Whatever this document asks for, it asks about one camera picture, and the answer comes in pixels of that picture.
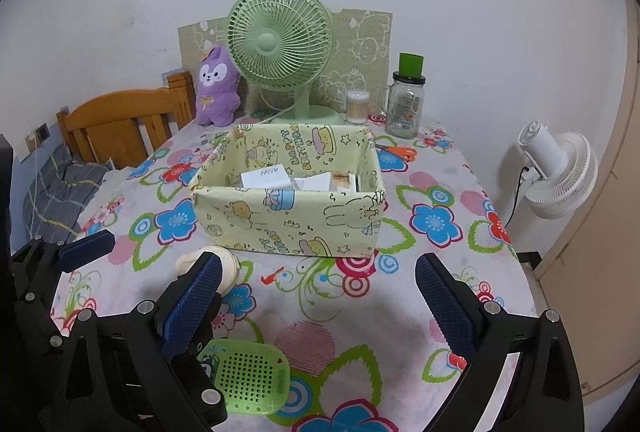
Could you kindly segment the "white long rectangular box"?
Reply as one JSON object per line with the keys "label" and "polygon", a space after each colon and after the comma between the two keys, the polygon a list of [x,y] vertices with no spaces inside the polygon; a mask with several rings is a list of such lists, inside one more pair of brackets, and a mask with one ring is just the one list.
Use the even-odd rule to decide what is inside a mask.
{"label": "white long rectangular box", "polygon": [[353,173],[332,172],[331,191],[339,193],[356,193],[357,177]]}

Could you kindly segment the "cotton swab container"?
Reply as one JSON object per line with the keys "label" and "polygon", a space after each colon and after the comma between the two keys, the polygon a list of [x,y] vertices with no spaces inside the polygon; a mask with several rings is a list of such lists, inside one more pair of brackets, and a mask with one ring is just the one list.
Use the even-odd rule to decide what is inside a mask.
{"label": "cotton swab container", "polygon": [[369,118],[370,93],[367,90],[346,92],[345,119],[353,125],[363,125]]}

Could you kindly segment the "green desk fan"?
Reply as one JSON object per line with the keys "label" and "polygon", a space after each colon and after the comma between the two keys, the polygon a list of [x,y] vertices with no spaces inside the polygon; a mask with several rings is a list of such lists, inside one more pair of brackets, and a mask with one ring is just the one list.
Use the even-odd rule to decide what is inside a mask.
{"label": "green desk fan", "polygon": [[293,94],[272,122],[341,122],[335,109],[310,103],[311,86],[334,52],[332,14],[320,0],[238,0],[227,16],[226,46],[247,82]]}

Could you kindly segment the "green perforated speaker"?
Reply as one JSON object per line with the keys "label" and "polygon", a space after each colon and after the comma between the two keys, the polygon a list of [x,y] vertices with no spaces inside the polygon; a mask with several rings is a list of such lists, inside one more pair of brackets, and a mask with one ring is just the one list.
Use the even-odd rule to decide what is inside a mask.
{"label": "green perforated speaker", "polygon": [[198,361],[224,397],[228,412],[273,415],[288,400],[290,364],[272,345],[214,339],[198,354]]}

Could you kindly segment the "purple plush toy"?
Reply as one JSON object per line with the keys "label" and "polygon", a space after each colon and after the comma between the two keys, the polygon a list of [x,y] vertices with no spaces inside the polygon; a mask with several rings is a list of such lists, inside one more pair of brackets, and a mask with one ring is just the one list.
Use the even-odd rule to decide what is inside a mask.
{"label": "purple plush toy", "polygon": [[217,44],[201,62],[196,87],[196,115],[198,125],[224,127],[232,124],[241,106],[238,93],[240,72],[225,46]]}

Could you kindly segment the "yellow cartoon fabric box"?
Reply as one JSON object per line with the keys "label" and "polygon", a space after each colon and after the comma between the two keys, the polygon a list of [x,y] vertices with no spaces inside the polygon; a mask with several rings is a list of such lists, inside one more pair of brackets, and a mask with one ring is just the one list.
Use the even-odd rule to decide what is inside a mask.
{"label": "yellow cartoon fabric box", "polygon": [[[277,166],[288,179],[336,174],[356,189],[244,185],[243,173]],[[222,247],[335,258],[372,255],[386,197],[369,129],[306,123],[234,127],[189,189],[198,222]]]}

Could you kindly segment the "glass jar green lid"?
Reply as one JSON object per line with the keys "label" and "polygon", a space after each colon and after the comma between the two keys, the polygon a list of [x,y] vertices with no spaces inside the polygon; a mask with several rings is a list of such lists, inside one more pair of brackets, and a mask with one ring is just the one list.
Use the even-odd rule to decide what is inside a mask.
{"label": "glass jar green lid", "polygon": [[385,131],[393,137],[410,140],[416,137],[423,111],[423,56],[402,52],[393,82],[386,90],[383,103]]}

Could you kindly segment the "white standing fan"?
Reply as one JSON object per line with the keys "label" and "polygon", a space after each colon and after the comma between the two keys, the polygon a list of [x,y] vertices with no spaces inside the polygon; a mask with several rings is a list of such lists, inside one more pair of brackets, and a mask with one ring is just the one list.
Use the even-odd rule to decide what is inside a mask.
{"label": "white standing fan", "polygon": [[518,133],[527,163],[518,176],[509,225],[522,199],[536,217],[556,220],[577,210],[597,183],[599,160],[579,132],[552,134],[539,120]]}

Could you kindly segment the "white cube charger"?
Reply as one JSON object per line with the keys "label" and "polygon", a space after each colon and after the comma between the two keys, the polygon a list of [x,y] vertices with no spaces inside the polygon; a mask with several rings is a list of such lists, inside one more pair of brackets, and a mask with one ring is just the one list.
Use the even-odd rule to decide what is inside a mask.
{"label": "white cube charger", "polygon": [[305,192],[329,192],[331,190],[332,174],[318,173],[304,178],[293,178],[295,189]]}

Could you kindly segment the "orange handled scissors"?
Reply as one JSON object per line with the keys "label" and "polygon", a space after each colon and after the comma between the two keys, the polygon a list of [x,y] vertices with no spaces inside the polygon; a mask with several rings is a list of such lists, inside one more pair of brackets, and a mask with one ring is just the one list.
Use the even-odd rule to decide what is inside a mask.
{"label": "orange handled scissors", "polygon": [[387,153],[393,154],[406,163],[411,163],[414,159],[416,159],[416,154],[418,154],[418,152],[416,152],[414,148],[405,146],[377,144],[376,148],[380,151],[385,151]]}

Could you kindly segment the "floral tablecloth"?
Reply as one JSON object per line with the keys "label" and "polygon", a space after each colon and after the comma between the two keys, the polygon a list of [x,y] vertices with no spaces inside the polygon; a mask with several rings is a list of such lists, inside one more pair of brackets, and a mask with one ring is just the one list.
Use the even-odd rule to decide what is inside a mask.
{"label": "floral tablecloth", "polygon": [[[535,311],[498,211],[436,122],[411,140],[372,127],[386,200],[370,256],[352,259],[294,222],[238,244],[239,270],[213,320],[216,341],[270,345],[288,360],[288,400],[274,414],[231,414],[227,431],[421,431],[468,367],[433,316],[449,275],[481,304]],[[154,300],[178,260],[213,240],[196,221],[188,181],[222,131],[190,125],[125,178],[104,186],[81,232],[109,231],[111,253],[61,278],[51,316],[63,334],[88,314]]]}

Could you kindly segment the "wooden chair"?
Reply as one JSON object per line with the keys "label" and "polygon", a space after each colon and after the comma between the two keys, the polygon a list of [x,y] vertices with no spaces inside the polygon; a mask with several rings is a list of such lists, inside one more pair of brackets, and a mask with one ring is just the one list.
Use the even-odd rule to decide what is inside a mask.
{"label": "wooden chair", "polygon": [[157,89],[130,89],[97,96],[71,111],[56,113],[62,138],[87,163],[111,160],[118,168],[137,167],[195,118],[191,74],[175,72]]}

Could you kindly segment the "white 45W charger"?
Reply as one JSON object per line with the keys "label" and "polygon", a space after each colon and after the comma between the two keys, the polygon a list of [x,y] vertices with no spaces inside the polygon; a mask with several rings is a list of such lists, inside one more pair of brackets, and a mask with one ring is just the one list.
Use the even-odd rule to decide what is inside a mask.
{"label": "white 45W charger", "polygon": [[293,189],[282,163],[241,173],[244,189]]}

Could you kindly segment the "grey plaid bedding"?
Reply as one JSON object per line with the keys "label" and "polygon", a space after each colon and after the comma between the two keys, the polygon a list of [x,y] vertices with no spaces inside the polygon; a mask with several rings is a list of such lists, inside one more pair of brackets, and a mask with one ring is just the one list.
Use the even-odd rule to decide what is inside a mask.
{"label": "grey plaid bedding", "polygon": [[23,223],[28,239],[47,243],[73,241],[80,233],[79,217],[102,185],[110,163],[87,163],[65,144],[58,145],[38,167],[23,199]]}

